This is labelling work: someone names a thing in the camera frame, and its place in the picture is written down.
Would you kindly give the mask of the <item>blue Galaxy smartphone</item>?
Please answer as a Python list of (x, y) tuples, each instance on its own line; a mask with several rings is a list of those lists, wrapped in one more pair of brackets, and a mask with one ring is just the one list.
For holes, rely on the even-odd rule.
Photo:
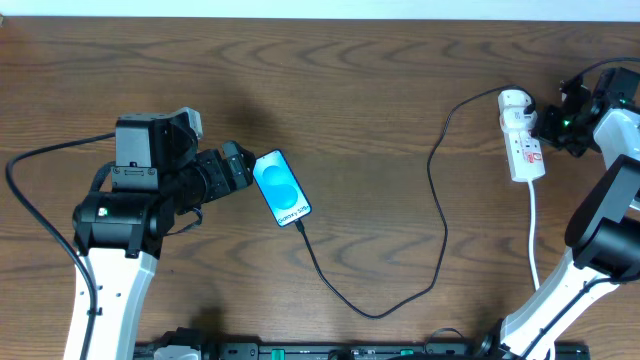
[(288, 226), (312, 212), (311, 203), (281, 150), (258, 157), (253, 177), (279, 227)]

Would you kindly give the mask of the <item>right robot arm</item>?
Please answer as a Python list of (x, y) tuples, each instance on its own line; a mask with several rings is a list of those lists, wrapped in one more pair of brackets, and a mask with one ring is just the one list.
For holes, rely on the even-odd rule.
[(549, 359), (556, 339), (593, 303), (639, 278), (638, 73), (602, 63), (594, 89), (583, 74), (562, 83), (562, 102), (536, 115), (531, 98), (506, 90), (499, 96), (501, 127), (512, 165), (541, 169), (540, 144), (574, 157), (593, 150), (606, 171), (571, 217), (566, 250), (551, 275), (517, 311), (500, 320), (478, 345), (480, 359)]

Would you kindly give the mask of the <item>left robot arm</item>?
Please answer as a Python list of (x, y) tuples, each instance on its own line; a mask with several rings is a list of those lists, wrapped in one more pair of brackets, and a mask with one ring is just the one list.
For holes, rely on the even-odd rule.
[(256, 157), (235, 141), (201, 151), (200, 115), (118, 118), (112, 189), (94, 182), (75, 208), (74, 242), (87, 278), (76, 278), (67, 359), (130, 359), (146, 293), (175, 218), (249, 187)]

